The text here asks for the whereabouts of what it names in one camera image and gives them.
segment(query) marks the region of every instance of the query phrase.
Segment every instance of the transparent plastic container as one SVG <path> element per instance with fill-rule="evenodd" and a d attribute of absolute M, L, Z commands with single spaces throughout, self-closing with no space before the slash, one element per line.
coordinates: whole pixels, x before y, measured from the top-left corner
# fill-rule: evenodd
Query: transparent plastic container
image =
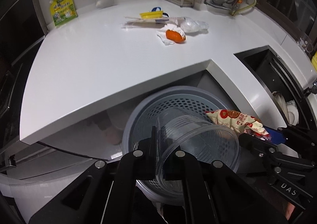
<path fill-rule="evenodd" d="M 239 153 L 238 137 L 223 125 L 215 125 L 194 116 L 190 111 L 171 107 L 157 118 L 158 162 L 156 178 L 167 192 L 181 195 L 180 181 L 163 179 L 163 164 L 168 156 L 180 146 L 182 151 L 194 155 L 199 161 L 211 163 L 221 160 L 229 168 L 236 162 Z"/>

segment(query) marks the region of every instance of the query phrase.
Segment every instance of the yellow plastic tray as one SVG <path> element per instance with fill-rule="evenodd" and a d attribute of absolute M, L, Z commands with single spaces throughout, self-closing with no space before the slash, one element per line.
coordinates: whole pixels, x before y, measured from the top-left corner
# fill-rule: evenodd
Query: yellow plastic tray
<path fill-rule="evenodd" d="M 143 12 L 140 13 L 140 17 L 142 19 L 156 19 L 156 18 L 162 18 L 163 17 L 163 12 L 162 10 L 160 11 L 149 11 L 149 12 Z"/>

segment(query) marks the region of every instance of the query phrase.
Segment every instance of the red and cream wrapper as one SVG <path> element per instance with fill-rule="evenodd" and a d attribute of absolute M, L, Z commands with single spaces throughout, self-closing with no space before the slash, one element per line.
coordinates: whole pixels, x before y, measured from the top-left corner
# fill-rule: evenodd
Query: red and cream wrapper
<path fill-rule="evenodd" d="M 215 110 L 206 112 L 210 120 L 217 125 L 225 125 L 238 135 L 247 133 L 261 140 L 271 140 L 270 134 L 263 127 L 261 121 L 251 115 L 232 110 Z"/>

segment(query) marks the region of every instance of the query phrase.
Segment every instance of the white countertop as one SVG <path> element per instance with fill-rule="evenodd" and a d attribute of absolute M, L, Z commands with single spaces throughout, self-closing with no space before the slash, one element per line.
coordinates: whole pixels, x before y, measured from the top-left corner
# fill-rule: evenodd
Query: white countertop
<path fill-rule="evenodd" d="M 156 6 L 169 16 L 205 21 L 209 32 L 187 35 L 185 44 L 165 46 L 153 28 L 122 28 L 124 16 L 138 17 Z M 164 0 L 134 1 L 84 14 L 52 30 L 43 41 L 23 96 L 20 140 L 32 144 L 118 103 L 205 69 L 241 111 L 257 115 L 273 128 L 284 126 L 270 96 L 234 56 L 265 45 L 286 62 L 302 86 L 316 76 L 307 59 L 290 56 L 245 16 L 232 18 L 180 8 Z M 311 101 L 317 105 L 315 97 Z"/>

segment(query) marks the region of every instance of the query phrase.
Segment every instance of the silver screw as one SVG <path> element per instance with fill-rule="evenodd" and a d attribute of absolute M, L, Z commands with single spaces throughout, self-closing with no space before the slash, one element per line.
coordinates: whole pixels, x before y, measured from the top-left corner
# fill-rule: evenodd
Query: silver screw
<path fill-rule="evenodd" d="M 216 168 L 222 168 L 223 163 L 221 161 L 214 161 L 213 166 Z"/>
<path fill-rule="evenodd" d="M 105 162 L 103 162 L 103 161 L 95 162 L 95 167 L 98 169 L 101 169 L 104 166 L 105 166 Z"/>
<path fill-rule="evenodd" d="M 274 168 L 274 171 L 275 171 L 276 173 L 280 173 L 282 170 L 281 170 L 280 167 L 275 167 L 275 168 Z"/>
<path fill-rule="evenodd" d="M 175 155 L 176 155 L 177 157 L 184 157 L 184 156 L 185 156 L 185 153 L 184 153 L 183 151 L 177 151 L 177 152 L 175 153 Z"/>
<path fill-rule="evenodd" d="M 133 152 L 133 155 L 134 155 L 135 157 L 140 157 L 140 156 L 143 155 L 143 152 L 140 151 L 140 150 L 135 150 L 135 151 Z"/>

